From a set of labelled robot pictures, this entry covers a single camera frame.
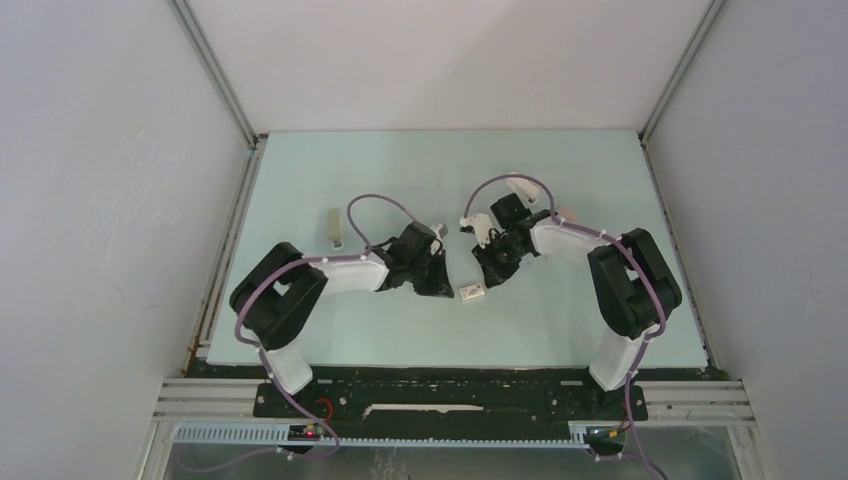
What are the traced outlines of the white stapler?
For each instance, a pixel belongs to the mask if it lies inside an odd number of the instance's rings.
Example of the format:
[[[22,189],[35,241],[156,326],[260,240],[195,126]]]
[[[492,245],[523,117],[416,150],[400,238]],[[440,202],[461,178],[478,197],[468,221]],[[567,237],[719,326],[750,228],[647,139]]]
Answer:
[[[505,183],[510,190],[528,205],[537,204],[540,198],[540,189],[534,182],[525,178],[515,177],[515,172],[512,172],[511,176],[505,179]]]

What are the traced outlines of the small pink stapler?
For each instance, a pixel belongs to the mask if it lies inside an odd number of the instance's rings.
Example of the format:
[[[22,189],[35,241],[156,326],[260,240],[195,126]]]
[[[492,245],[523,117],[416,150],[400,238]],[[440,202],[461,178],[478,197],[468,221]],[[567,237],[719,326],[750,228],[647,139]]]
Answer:
[[[578,221],[578,215],[569,210],[566,207],[559,208],[557,210],[557,215],[565,222],[568,223],[576,223]]]

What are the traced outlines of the beige stapler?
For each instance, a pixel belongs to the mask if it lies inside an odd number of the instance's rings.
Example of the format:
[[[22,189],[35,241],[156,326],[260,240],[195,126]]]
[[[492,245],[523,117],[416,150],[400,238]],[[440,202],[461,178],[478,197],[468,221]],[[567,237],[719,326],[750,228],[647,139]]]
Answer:
[[[342,213],[338,208],[331,208],[327,213],[327,232],[331,248],[335,251],[344,247],[344,229]]]

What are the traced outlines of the small white staple box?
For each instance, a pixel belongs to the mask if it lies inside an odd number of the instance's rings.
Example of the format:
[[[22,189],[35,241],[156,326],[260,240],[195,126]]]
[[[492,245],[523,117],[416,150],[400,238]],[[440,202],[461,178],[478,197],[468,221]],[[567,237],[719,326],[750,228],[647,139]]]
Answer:
[[[458,289],[460,299],[463,302],[481,298],[486,294],[486,289],[482,283],[475,283]]]

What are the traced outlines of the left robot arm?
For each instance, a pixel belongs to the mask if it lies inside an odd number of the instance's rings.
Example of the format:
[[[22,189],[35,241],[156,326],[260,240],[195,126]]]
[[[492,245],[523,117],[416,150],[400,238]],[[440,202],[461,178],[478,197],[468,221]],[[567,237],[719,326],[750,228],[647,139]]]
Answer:
[[[383,292],[409,284],[423,297],[452,298],[444,237],[447,227],[413,221],[396,237],[360,255],[307,257],[289,242],[275,245],[235,287],[229,306],[235,336],[254,347],[282,385],[277,402],[292,416],[316,403],[313,371],[296,345],[318,301],[350,291]]]

